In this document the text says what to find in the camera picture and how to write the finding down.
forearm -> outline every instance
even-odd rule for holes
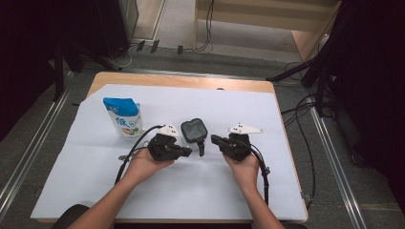
[[[242,190],[242,193],[244,194],[247,206],[249,207],[250,214],[259,229],[284,228],[268,208],[256,188],[244,189]]]
[[[135,183],[120,181],[69,228],[111,228],[120,208],[136,186]]]

hand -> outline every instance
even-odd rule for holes
[[[155,172],[166,168],[174,162],[174,160],[155,161],[148,149],[141,149],[132,157],[128,170],[122,180],[126,180],[135,187],[151,177]]]
[[[257,175],[259,172],[259,161],[256,156],[249,155],[243,161],[231,159],[224,155],[226,162],[232,169],[233,177],[242,192],[257,191]]]

blue package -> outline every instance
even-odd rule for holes
[[[140,105],[136,104],[132,98],[105,97],[103,103],[118,135],[133,138],[142,133]]]

white tabletop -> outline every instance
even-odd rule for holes
[[[113,187],[122,162],[118,157],[128,154],[135,141],[117,136],[103,97],[132,97],[140,103],[145,129],[174,124],[179,130],[184,121],[198,117],[208,130],[205,155],[180,157],[141,183],[125,202],[118,220],[251,220],[230,168],[218,146],[210,142],[210,135],[227,136],[227,129],[239,122],[265,131],[250,135],[250,141],[262,152],[271,171],[269,206],[275,216],[307,220],[275,94],[128,85],[106,85],[81,103],[32,211],[33,219],[52,221],[75,204],[91,206]],[[261,176],[258,188],[263,196]]]

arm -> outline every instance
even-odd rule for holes
[[[157,162],[148,150],[139,150],[119,183],[69,228],[111,228],[119,209],[131,192],[155,172],[173,163],[173,160]]]
[[[259,161],[257,158],[254,155],[248,156],[243,161],[233,160],[226,155],[224,155],[224,158],[232,169],[235,181],[245,197],[250,214],[258,228],[284,228],[267,207],[257,190],[257,175],[259,171]]]

